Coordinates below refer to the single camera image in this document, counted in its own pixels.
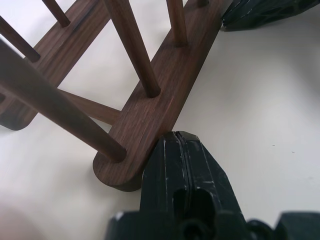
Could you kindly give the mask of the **dark wooden dish rack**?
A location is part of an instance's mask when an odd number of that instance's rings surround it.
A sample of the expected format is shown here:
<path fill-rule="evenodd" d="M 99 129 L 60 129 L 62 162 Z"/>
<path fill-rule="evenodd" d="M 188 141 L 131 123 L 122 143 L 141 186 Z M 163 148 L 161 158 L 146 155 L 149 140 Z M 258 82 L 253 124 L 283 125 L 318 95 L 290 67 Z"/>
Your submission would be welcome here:
<path fill-rule="evenodd" d="M 0 17 L 0 125 L 17 131 L 42 114 L 96 150 L 93 172 L 124 192 L 141 187 L 159 137 L 172 130 L 232 0 L 167 0 L 171 28 L 148 56 L 129 0 L 76 0 L 35 47 Z M 59 89 L 107 23 L 138 77 L 122 110 Z"/>

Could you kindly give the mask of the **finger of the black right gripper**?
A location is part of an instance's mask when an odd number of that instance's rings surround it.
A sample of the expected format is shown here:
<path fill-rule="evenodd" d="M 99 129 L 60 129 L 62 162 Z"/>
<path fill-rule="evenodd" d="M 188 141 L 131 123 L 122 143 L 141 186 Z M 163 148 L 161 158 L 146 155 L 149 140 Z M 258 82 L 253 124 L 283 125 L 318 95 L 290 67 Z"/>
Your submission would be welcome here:
<path fill-rule="evenodd" d="M 233 0 L 222 16 L 224 26 L 263 26 L 299 15 L 320 0 Z"/>
<path fill-rule="evenodd" d="M 224 14 L 226 31 L 256 29 L 314 8 L 316 4 L 238 4 Z"/>

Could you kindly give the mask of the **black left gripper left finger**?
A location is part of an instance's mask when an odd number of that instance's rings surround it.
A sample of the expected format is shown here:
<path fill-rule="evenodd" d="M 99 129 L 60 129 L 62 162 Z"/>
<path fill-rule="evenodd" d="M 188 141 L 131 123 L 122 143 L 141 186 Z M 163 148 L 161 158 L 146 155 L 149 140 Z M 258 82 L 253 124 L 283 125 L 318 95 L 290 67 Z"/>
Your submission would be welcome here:
<path fill-rule="evenodd" d="M 139 211 L 191 217 L 186 141 L 191 134 L 171 131 L 157 141 L 144 169 Z"/>

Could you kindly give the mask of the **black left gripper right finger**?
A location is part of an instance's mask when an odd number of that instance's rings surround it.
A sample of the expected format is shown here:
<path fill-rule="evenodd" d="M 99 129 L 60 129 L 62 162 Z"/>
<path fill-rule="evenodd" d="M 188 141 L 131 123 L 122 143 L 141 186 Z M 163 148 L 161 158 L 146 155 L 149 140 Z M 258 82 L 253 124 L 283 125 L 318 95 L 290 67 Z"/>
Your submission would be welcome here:
<path fill-rule="evenodd" d="M 200 139 L 185 131 L 178 132 L 191 183 L 191 204 L 208 221 L 219 213 L 235 214 L 245 219 L 229 179 Z"/>

